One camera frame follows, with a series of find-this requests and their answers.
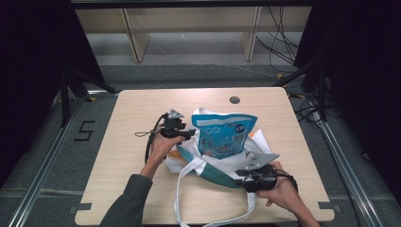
white bag handle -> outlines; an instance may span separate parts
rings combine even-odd
[[[176,220],[180,224],[181,227],[189,227],[189,226],[182,221],[181,215],[180,215],[180,200],[179,200],[180,181],[192,169],[195,169],[195,171],[197,171],[197,174],[201,175],[201,172],[203,171],[205,164],[206,163],[201,158],[195,156],[194,159],[188,165],[186,165],[183,168],[183,170],[180,172],[180,177],[177,181],[177,190],[176,190],[176,198],[175,198],[175,202],[174,202],[174,211],[176,214]],[[239,220],[246,218],[254,209],[255,195],[254,195],[254,193],[248,193],[247,197],[248,197],[248,212],[245,215],[237,217],[237,218],[216,221],[216,222],[204,225],[204,227],[218,227],[221,225],[235,223]]]

plastic bag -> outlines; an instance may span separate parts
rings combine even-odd
[[[200,154],[223,159],[242,152],[256,120],[253,115],[212,113],[198,108],[192,115],[192,124],[200,130]]]

black device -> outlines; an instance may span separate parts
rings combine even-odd
[[[174,138],[177,136],[183,136],[185,140],[189,140],[191,136],[195,134],[196,130],[183,131],[185,129],[186,124],[183,123],[181,118],[183,118],[183,115],[173,109],[170,110],[170,113],[164,113],[159,117],[153,130],[150,131],[147,150],[145,152],[145,163],[148,161],[150,145],[151,142],[153,141],[153,137],[156,134],[158,128],[160,128],[160,134],[162,134],[162,136],[164,136],[165,138]],[[162,125],[159,125],[162,119],[164,119],[164,122]],[[137,136],[144,136],[146,134],[149,134],[149,132],[136,133]]]
[[[251,171],[240,169],[235,173],[240,177],[244,177],[243,180],[235,180],[235,183],[244,187],[247,192],[254,193],[259,190],[272,190],[277,184],[278,177],[289,178],[298,191],[298,184],[293,176],[289,175],[284,170],[276,170],[269,164]]]
[[[183,136],[185,140],[189,140],[191,136],[195,134],[196,130],[183,131],[186,124],[183,123],[181,118],[183,118],[183,115],[172,109],[170,110],[170,113],[164,114],[163,119],[165,122],[160,128],[160,134],[166,138]]]

right hand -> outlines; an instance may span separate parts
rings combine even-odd
[[[280,170],[284,170],[279,162],[271,162],[270,164],[278,173],[280,173]],[[277,184],[272,190],[257,191],[256,196],[268,199],[268,202],[266,203],[266,206],[268,207],[273,203],[276,203],[284,209],[287,209],[295,215],[301,226],[320,226],[318,221],[313,218],[310,210],[305,206],[292,182],[287,177],[278,177]]]
[[[279,162],[271,162],[270,165],[273,166],[278,173],[280,173],[280,170],[284,170]],[[276,203],[290,212],[293,212],[292,208],[295,203],[303,203],[297,190],[292,185],[292,182],[286,177],[278,177],[277,184],[272,190],[257,191],[256,196],[268,199],[268,202],[266,203],[266,206],[268,207],[273,203]]]

hand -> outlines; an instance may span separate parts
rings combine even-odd
[[[157,168],[163,162],[163,160],[174,147],[174,145],[181,143],[184,140],[185,138],[183,138],[182,136],[170,139],[163,137],[159,132],[156,133],[151,143],[148,161],[146,162],[140,174],[142,176],[153,179]]]
[[[284,170],[279,162],[270,163],[278,173]],[[286,177],[278,177],[277,184],[272,190],[260,190],[256,192],[259,198],[266,198],[268,202],[267,207],[273,203],[287,209],[293,213],[300,221],[301,225],[306,226],[320,226],[319,223],[313,218],[312,213],[305,206],[297,190],[292,185],[292,182]]]
[[[185,138],[182,136],[165,138],[157,132],[153,137],[153,142],[151,143],[149,160],[151,159],[155,164],[161,164],[171,149],[184,140]]]

